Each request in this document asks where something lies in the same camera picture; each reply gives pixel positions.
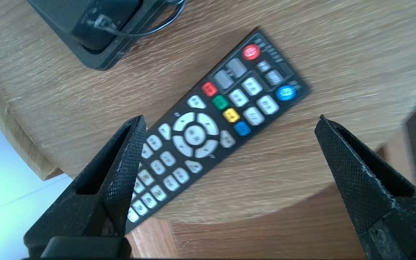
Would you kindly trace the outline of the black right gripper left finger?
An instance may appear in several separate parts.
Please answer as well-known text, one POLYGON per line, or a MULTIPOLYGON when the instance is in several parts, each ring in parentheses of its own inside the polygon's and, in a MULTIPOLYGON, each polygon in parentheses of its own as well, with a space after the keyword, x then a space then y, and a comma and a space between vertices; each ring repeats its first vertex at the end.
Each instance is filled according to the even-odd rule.
POLYGON ((30 258, 129 258, 126 222, 146 136, 127 120, 24 235, 30 258))

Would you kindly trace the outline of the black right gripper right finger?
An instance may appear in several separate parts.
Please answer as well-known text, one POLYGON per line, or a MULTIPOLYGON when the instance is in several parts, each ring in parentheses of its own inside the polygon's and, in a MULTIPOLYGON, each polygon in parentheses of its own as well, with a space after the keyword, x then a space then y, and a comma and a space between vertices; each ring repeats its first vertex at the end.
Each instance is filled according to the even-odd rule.
POLYGON ((416 259, 416 186, 345 127, 315 135, 368 259, 416 259))

